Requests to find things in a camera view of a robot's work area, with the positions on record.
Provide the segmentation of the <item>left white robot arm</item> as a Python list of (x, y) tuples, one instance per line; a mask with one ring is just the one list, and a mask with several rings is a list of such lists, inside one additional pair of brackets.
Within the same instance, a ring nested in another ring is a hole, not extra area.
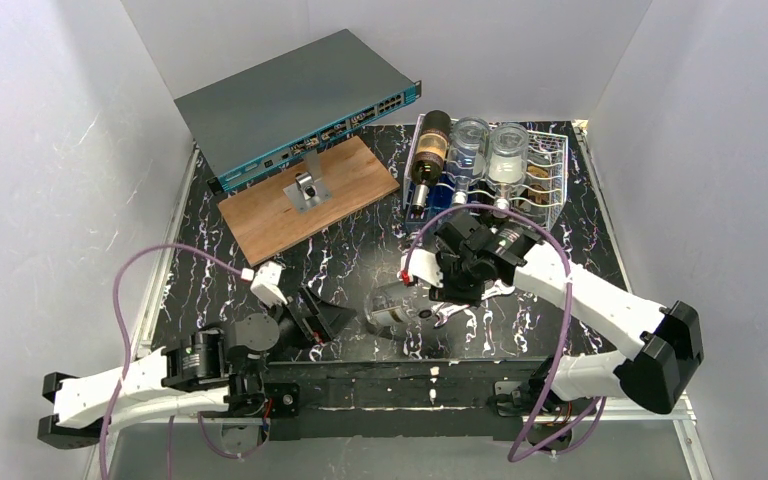
[(75, 450), (99, 444), (103, 433), (164, 416), (253, 418), (264, 425), (295, 417), (301, 388), (269, 380), (269, 362), (334, 340), (356, 315), (303, 287), (285, 304), (208, 324), (127, 369), (86, 377), (49, 373), (42, 395), (53, 411), (39, 420), (37, 438)]

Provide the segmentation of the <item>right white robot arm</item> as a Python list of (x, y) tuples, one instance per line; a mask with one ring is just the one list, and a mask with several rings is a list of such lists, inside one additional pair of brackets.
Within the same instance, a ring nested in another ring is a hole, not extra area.
[(437, 252), (413, 249), (402, 260), (405, 281), (421, 279), (433, 301), (479, 306), (485, 286), (501, 281), (561, 309), (614, 347), (602, 354), (551, 355), (516, 393), (503, 400), (531, 408), (592, 397), (626, 398), (670, 413), (704, 359), (698, 312), (635, 296), (569, 261), (548, 236), (510, 218), (483, 224), (466, 209), (448, 212), (437, 227)]

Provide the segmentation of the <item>clear liquor bottle black cap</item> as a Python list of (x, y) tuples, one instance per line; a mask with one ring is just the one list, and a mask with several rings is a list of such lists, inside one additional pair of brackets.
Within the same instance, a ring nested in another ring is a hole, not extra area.
[(411, 330), (434, 324), (441, 318), (445, 303), (429, 297), (423, 283), (401, 281), (377, 286), (364, 302), (364, 326), (368, 333), (391, 340), (404, 340)]

